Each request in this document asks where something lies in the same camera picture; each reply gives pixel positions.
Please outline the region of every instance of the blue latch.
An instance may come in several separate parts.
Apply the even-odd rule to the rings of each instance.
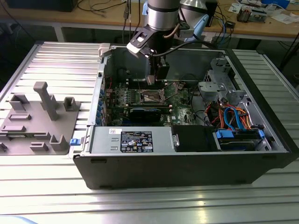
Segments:
[[[263,132],[263,130],[258,130],[258,133],[262,139],[265,137],[265,133]]]
[[[80,146],[81,145],[81,139],[71,139],[70,146]]]
[[[216,136],[218,139],[233,138],[234,134],[233,134],[233,131],[231,131],[231,130],[218,130],[216,132]]]

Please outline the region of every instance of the red cable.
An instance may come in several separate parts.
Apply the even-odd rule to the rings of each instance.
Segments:
[[[109,86],[109,89],[108,89],[108,90],[110,90],[111,85],[112,85],[112,78],[110,77],[110,86]]]

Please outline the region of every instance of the power cord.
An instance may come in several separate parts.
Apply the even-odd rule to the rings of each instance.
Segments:
[[[140,15],[140,0],[138,0],[138,24],[137,24],[137,26],[136,26],[136,28],[135,28],[135,30],[134,30],[134,33],[133,33],[133,36],[135,36],[135,34],[136,34],[136,32],[137,32],[137,29],[138,29],[138,27],[139,27],[139,25],[140,25],[140,20],[141,20],[141,15]]]
[[[188,41],[188,42],[182,43],[182,44],[174,47],[173,49],[170,49],[170,50],[168,50],[168,51],[166,51],[162,54],[150,54],[150,56],[151,57],[165,56],[165,55],[168,55],[168,54],[172,53],[173,51],[176,51],[177,49],[182,48],[183,46],[191,44],[191,43],[202,43],[202,44],[206,45],[208,48],[216,49],[216,46],[213,45],[212,43],[209,43],[209,42],[202,41],[202,40],[198,39],[198,40],[193,40],[193,41]]]
[[[15,23],[18,24],[25,31],[25,33],[35,42],[36,40],[34,39],[34,37],[7,11],[7,9],[4,7],[3,2],[1,0],[0,0],[0,4],[2,5],[4,11],[9,15],[9,17],[12,18],[13,21],[15,21]]]
[[[83,2],[84,0],[80,0],[77,4],[77,7],[83,11],[87,11],[87,12],[98,12],[98,11],[102,11],[102,10],[105,10],[105,9],[109,9],[109,8],[112,8],[112,7],[115,7],[115,6],[120,6],[120,5],[123,5],[123,4],[126,4],[127,1],[124,1],[122,3],[119,3],[119,4],[116,4],[116,5],[112,5],[112,6],[109,6],[109,7],[106,7],[106,8],[100,8],[100,9],[85,9],[85,8],[82,8],[80,6],[80,3]]]
[[[297,45],[294,46],[293,49],[292,49],[292,47],[295,44],[295,42],[298,39],[298,37],[299,37],[299,32],[298,32],[296,38],[294,39],[293,43],[290,45],[288,51],[286,52],[284,58],[282,59],[282,61],[280,63],[280,69],[281,70],[284,69],[284,67],[286,66],[286,64],[288,64],[288,62],[290,61],[290,59],[292,58],[292,56],[297,52],[298,47],[299,47],[299,42],[297,43]]]
[[[129,41],[131,40],[131,27],[132,27],[132,21],[131,21],[131,15],[132,15],[132,5],[131,5],[131,0],[128,0],[129,2],[129,22],[130,22],[130,26],[129,26]]]
[[[126,22],[127,22],[127,19],[129,18],[129,13],[130,13],[130,9],[129,9],[129,1],[125,7],[125,11],[123,12],[123,18],[124,18],[124,24],[123,24],[123,27],[122,27],[122,43],[125,43],[125,40],[124,40],[124,33],[125,33],[125,28],[126,28]]]

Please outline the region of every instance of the black cable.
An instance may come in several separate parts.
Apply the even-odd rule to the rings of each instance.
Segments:
[[[106,7],[106,8],[101,8],[101,9],[95,9],[95,10],[91,10],[91,9],[85,9],[85,8],[81,8],[80,7],[80,3],[83,2],[84,0],[81,0],[78,2],[77,4],[77,7],[83,11],[87,11],[87,12],[97,12],[97,11],[102,11],[102,10],[105,10],[105,9],[109,9],[109,8],[112,8],[112,7],[115,7],[115,6],[120,6],[120,5],[123,5],[123,4],[126,4],[127,2],[124,1],[122,3],[119,3],[119,4],[116,4],[116,5],[113,5],[113,6],[109,6],[109,7]]]
[[[182,48],[182,47],[185,46],[185,45],[188,45],[188,44],[191,44],[191,43],[197,43],[197,42],[206,45],[208,48],[213,48],[213,49],[216,48],[212,43],[209,43],[209,42],[202,41],[202,40],[199,40],[199,39],[198,39],[198,40],[193,40],[193,41],[188,41],[188,42],[182,43],[182,44],[180,44],[180,45],[174,47],[173,49],[170,49],[170,50],[168,50],[168,51],[166,51],[166,52],[164,52],[164,53],[162,53],[162,54],[152,54],[152,55],[150,55],[150,56],[152,56],[152,57],[161,57],[161,56],[165,56],[165,55],[168,55],[168,54],[172,53],[173,51],[176,51],[176,50],[179,49],[179,48]]]
[[[290,47],[290,45],[288,45],[288,44],[286,44],[286,43],[283,43],[282,41],[278,41],[278,42],[280,42],[281,44],[287,46],[288,48]]]
[[[135,34],[137,32],[137,29],[138,29],[138,27],[140,25],[140,20],[141,20],[141,15],[140,15],[140,0],[138,0],[138,24],[137,24],[137,27],[134,30],[133,36],[135,36]]]
[[[202,119],[200,116],[198,116],[196,113],[197,112],[199,112],[199,111],[196,111],[195,112],[195,110],[194,110],[194,108],[193,108],[193,105],[192,105],[192,102],[193,102],[193,97],[194,97],[194,94],[195,94],[195,91],[196,91],[196,87],[194,88],[194,91],[193,91],[193,94],[192,94],[192,96],[191,96],[191,103],[190,103],[190,105],[191,105],[191,109],[192,109],[192,111],[193,111],[193,113],[195,114],[195,116],[198,118],[198,119],[200,119],[202,122],[204,122],[204,124],[205,125],[208,125],[208,126],[210,126],[210,124],[209,123],[207,123],[204,119]]]
[[[278,43],[280,44],[280,46],[282,47],[282,48],[284,48],[285,50],[289,50],[288,48],[286,48],[284,45],[282,45],[282,43],[280,42],[280,41],[278,41]]]
[[[299,36],[299,32],[296,36],[296,38],[294,39],[293,43],[291,44],[291,46],[289,47],[288,51],[285,53],[285,56],[283,57],[283,59],[281,60],[281,63],[280,63],[280,69],[283,69],[285,67],[285,65],[287,64],[286,62],[286,58],[291,50],[291,48],[293,47],[294,43],[296,42],[296,40],[298,39],[298,36]]]
[[[33,38],[33,36],[29,32],[27,32],[27,30],[6,10],[1,0],[0,4],[2,5],[4,11],[9,15],[9,17],[12,18],[15,21],[15,23],[17,23],[25,31],[25,33],[35,42],[36,40]]]
[[[125,22],[122,27],[122,43],[125,43],[124,33],[125,33],[126,22],[127,22],[127,20],[125,19]]]
[[[128,0],[128,4],[129,4],[129,22],[130,22],[130,26],[129,26],[129,42],[130,42],[130,40],[131,40],[131,27],[132,27],[132,23],[131,23],[131,14],[132,14],[131,0]]]
[[[193,76],[198,82],[200,82],[199,79],[198,79],[194,74],[192,74],[192,73],[186,73],[186,74],[183,74],[183,75],[179,78],[179,81],[182,81],[182,78],[185,77],[185,76]]]
[[[284,69],[284,67],[289,63],[291,58],[296,54],[299,50],[299,42],[295,45],[295,47],[290,51],[290,53],[284,58],[284,60],[280,64],[280,69]]]
[[[109,2],[111,2],[111,0],[108,0],[108,1],[106,1],[106,2],[102,2],[102,3],[96,3],[96,4],[91,5],[90,0],[88,0],[89,8],[90,8],[91,10],[96,10],[94,7],[97,6],[97,5],[103,5],[103,4],[107,4],[107,3],[109,3]],[[96,15],[102,15],[100,12],[92,12],[92,13],[94,13],[94,14],[96,14]]]

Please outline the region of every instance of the warning label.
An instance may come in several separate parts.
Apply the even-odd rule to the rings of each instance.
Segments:
[[[121,152],[152,153],[152,138],[151,132],[121,132]]]

